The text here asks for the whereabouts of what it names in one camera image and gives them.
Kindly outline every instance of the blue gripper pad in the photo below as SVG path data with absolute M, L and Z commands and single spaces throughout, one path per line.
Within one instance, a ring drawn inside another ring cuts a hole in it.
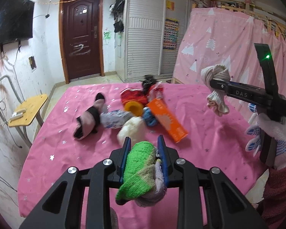
M 124 152 L 124 156 L 123 156 L 123 160 L 122 160 L 122 165 L 121 165 L 121 170 L 122 170 L 122 174 L 120 177 L 120 184 L 123 184 L 123 177 L 124 177 L 124 170 L 125 170 L 125 166 L 126 166 L 126 160 L 127 160 L 127 155 L 131 150 L 131 139 L 128 138 L 127 142 L 124 142 L 124 144 L 126 143 L 126 149 Z
M 164 155 L 164 150 L 163 150 L 164 145 L 162 144 L 161 137 L 158 137 L 158 151 L 160 155 L 160 159 L 162 161 L 162 172 L 163 172 L 163 177 L 164 177 L 164 183 L 165 186 L 168 186 L 168 168 L 167 168 L 167 161 Z

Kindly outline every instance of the chair seat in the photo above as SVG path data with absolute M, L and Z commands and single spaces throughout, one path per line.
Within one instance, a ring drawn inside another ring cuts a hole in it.
M 14 121 L 8 121 L 9 127 L 16 127 L 16 126 L 28 126 L 32 123 L 34 118 L 36 117 L 37 113 L 41 109 L 41 107 L 46 102 L 48 96 L 47 94 L 32 96 L 21 103 L 15 111 L 19 111 L 21 109 L 26 109 L 26 112 L 23 113 L 23 117 L 19 118 Z

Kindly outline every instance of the yellow chair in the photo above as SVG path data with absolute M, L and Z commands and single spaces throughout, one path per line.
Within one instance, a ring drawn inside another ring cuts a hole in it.
M 19 95 L 17 94 L 17 91 L 16 91 L 13 83 L 11 82 L 11 78 L 8 75 L 2 76 L 0 78 L 0 82 L 4 78 L 8 79 L 8 81 L 12 87 L 13 92 L 15 93 L 17 100 L 20 103 L 20 105 L 15 109 L 15 112 L 20 111 L 22 109 L 25 109 L 26 111 L 25 111 L 25 113 L 23 113 L 23 117 L 16 119 L 16 120 L 13 120 L 13 121 L 10 121 L 10 120 L 6 121 L 6 118 L 4 117 L 4 115 L 0 109 L 0 117 L 4 122 L 8 123 L 9 127 L 15 127 L 17 132 L 21 136 L 21 138 L 24 140 L 24 142 L 28 145 L 28 147 L 31 147 L 32 143 L 28 138 L 26 126 L 29 126 L 33 122 L 34 118 L 37 119 L 40 126 L 43 125 L 43 120 L 40 116 L 40 109 L 44 105 L 44 103 L 46 102 L 48 96 L 47 96 L 47 94 L 42 94 L 42 95 L 30 97 L 27 100 L 22 101 L 20 99 Z

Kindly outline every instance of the hand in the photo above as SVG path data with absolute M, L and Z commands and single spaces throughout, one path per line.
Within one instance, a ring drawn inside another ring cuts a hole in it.
M 249 104 L 251 111 L 256 111 L 256 108 Z M 286 118 L 283 123 L 270 120 L 266 114 L 259 114 L 257 116 L 257 124 L 250 126 L 246 130 L 248 135 L 256 135 L 246 145 L 246 151 L 253 151 L 253 156 L 261 150 L 260 128 L 269 136 L 273 137 L 277 142 L 277 152 L 275 157 L 274 168 L 279 170 L 286 167 Z

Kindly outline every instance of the television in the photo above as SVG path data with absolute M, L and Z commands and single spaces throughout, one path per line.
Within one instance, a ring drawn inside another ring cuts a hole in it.
M 34 3 L 7 0 L 0 10 L 0 45 L 33 38 Z

